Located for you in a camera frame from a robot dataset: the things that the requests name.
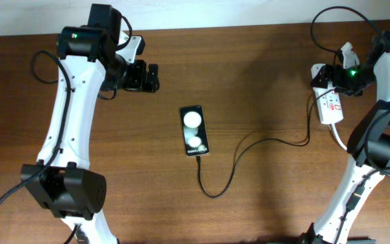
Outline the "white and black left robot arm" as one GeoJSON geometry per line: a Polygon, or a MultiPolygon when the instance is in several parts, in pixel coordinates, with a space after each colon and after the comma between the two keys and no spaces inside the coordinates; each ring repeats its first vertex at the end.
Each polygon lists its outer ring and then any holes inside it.
{"type": "Polygon", "coordinates": [[[158,66],[140,59],[144,40],[124,34],[125,17],[94,3],[88,23],[67,26],[57,38],[59,78],[47,137],[37,161],[23,165],[21,179],[43,208],[61,219],[80,243],[116,243],[103,206],[106,179],[89,168],[89,139],[101,92],[154,93],[158,66]]]}

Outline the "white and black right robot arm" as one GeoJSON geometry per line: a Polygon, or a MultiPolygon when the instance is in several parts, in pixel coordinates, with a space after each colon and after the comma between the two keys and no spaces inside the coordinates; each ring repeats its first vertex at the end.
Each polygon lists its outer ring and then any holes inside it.
{"type": "Polygon", "coordinates": [[[346,243],[349,231],[375,186],[390,177],[390,31],[377,33],[367,61],[360,63],[350,43],[338,50],[339,64],[315,64],[311,87],[323,124],[343,118],[339,95],[360,96],[376,84],[376,103],[352,131],[343,178],[327,210],[311,223],[299,243],[346,243]]]}

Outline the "black Samsung Galaxy flip phone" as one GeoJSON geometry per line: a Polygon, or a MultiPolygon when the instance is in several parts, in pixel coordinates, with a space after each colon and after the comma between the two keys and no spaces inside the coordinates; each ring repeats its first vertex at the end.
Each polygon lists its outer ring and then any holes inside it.
{"type": "Polygon", "coordinates": [[[196,157],[209,154],[209,142],[201,105],[179,109],[185,154],[196,157]]]}

